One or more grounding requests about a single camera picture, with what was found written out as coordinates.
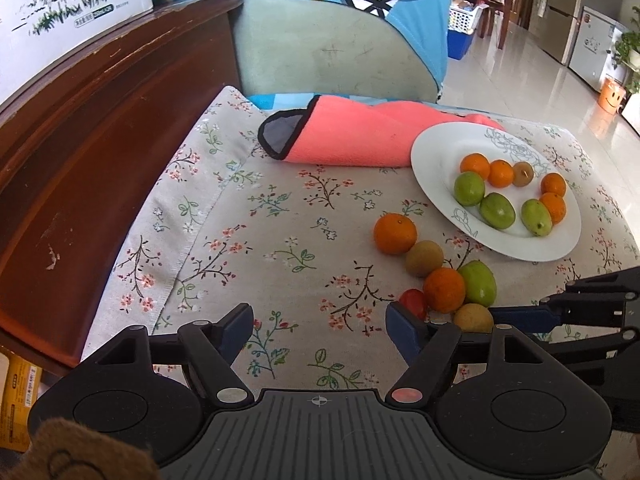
white plate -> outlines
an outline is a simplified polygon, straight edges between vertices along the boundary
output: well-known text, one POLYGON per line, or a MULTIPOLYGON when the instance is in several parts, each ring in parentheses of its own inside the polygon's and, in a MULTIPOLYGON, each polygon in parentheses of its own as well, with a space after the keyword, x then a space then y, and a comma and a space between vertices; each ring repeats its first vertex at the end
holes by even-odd
POLYGON ((578 243, 580 210, 569 187, 564 196, 566 216, 549 236, 534 236, 520 220, 522 204, 529 198, 540 197, 540 180, 557 171, 523 140, 482 124, 437 124, 415 139, 411 165, 418 184, 433 205, 462 232, 494 251, 528 262, 550 262, 566 256, 578 243), (533 166, 536 175, 528 186, 496 189, 486 184, 487 194, 492 191, 503 194, 516 211, 516 221, 504 231, 487 225, 477 207, 462 207, 453 197, 460 161, 469 153, 482 153, 489 161, 501 158, 511 164, 524 160, 533 166))

brown fur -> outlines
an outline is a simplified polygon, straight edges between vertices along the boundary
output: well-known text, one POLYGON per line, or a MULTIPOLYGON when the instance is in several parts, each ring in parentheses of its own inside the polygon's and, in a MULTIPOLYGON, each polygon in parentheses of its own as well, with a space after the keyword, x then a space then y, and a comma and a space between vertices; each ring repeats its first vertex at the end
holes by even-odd
POLYGON ((4 480, 161 480, 149 455, 64 420, 47 420, 4 480))

wooden headboard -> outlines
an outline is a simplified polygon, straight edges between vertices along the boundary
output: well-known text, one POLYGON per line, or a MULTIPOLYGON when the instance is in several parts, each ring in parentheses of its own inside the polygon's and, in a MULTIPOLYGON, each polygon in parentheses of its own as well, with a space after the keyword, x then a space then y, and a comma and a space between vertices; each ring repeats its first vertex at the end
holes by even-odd
POLYGON ((227 12, 161 7, 95 41, 0 114, 0 345, 63 375, 80 359, 140 206, 225 84, 227 12))

red fruit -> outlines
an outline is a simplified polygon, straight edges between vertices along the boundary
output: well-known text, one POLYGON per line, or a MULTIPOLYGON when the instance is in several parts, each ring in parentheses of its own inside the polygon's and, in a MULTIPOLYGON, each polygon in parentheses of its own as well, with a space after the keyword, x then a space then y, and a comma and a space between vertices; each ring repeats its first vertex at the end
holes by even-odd
POLYGON ((427 304, 423 291, 410 288, 402 293, 398 301, 420 321, 427 319, 427 304))

ribbed gray plate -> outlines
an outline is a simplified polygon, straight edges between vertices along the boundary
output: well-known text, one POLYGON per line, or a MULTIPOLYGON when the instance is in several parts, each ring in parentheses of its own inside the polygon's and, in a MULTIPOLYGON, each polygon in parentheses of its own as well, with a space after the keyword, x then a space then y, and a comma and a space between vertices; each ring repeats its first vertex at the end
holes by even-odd
MULTIPOLYGON (((496 480, 443 446, 419 413, 373 392, 266 391, 258 405, 217 414, 165 480, 496 480)), ((597 480, 591 470, 575 480, 597 480)))

